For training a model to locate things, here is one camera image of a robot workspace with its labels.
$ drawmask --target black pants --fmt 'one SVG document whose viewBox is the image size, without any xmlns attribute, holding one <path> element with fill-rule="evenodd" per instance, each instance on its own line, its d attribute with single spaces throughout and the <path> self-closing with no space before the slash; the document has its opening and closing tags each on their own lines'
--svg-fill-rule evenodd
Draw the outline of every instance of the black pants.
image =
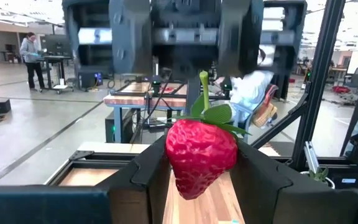
<svg viewBox="0 0 358 224">
<path fill-rule="evenodd" d="M 37 73 L 38 82 L 40 83 L 40 88 L 45 88 L 44 77 L 42 76 L 41 63 L 26 63 L 27 73 L 29 74 L 29 87 L 35 88 L 34 84 L 34 70 Z"/>
</svg>

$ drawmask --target strawberry stem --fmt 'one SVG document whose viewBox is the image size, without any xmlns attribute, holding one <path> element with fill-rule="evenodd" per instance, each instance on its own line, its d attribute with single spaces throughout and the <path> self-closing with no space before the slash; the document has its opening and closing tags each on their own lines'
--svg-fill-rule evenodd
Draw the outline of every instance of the strawberry stem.
<svg viewBox="0 0 358 224">
<path fill-rule="evenodd" d="M 204 111 L 209 109 L 209 91 L 208 91 L 208 72 L 200 72 L 200 80 L 203 85 L 203 94 L 204 94 Z"/>
</svg>

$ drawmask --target red strawberry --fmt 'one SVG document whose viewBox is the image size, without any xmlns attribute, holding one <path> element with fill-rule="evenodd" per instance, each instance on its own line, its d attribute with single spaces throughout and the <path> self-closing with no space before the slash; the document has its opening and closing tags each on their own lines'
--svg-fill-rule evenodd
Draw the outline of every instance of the red strawberry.
<svg viewBox="0 0 358 224">
<path fill-rule="evenodd" d="M 172 165 L 180 195 L 191 200 L 200 196 L 237 160 L 234 136 L 215 125 L 182 119 L 167 134 L 165 150 Z"/>
</svg>

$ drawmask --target floor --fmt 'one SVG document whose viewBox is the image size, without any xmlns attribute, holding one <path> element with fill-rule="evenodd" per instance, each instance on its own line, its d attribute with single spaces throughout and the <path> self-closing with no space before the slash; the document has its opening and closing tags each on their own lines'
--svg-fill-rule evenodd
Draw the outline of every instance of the floor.
<svg viewBox="0 0 358 224">
<path fill-rule="evenodd" d="M 66 72 L 73 77 L 70 67 Z M 300 99 L 302 92 L 297 85 L 291 86 L 286 103 L 274 102 L 279 119 Z M 101 102 L 105 95 L 107 90 L 103 87 L 99 91 L 66 91 L 61 95 L 54 91 L 30 92 L 25 66 L 0 63 L 0 98 L 11 99 L 12 106 L 7 119 L 0 122 L 0 185 L 42 184 L 82 142 L 105 142 L 104 118 L 112 111 Z M 322 102 L 313 136 L 319 156 L 339 155 L 352 111 L 353 108 Z M 270 142 L 281 144 L 280 155 L 291 155 L 289 146 L 296 138 L 298 122 Z M 251 127 L 249 142 L 265 131 Z"/>
</svg>

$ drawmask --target gray jacket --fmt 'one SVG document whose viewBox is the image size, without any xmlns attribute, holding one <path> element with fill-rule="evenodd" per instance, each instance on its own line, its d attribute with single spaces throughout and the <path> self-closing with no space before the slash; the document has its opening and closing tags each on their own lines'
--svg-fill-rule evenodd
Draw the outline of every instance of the gray jacket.
<svg viewBox="0 0 358 224">
<path fill-rule="evenodd" d="M 31 54 L 37 54 L 38 49 L 35 44 L 29 41 L 27 38 L 23 39 L 22 46 L 20 47 L 20 54 L 24 57 L 26 63 L 37 63 L 37 56 Z"/>
</svg>

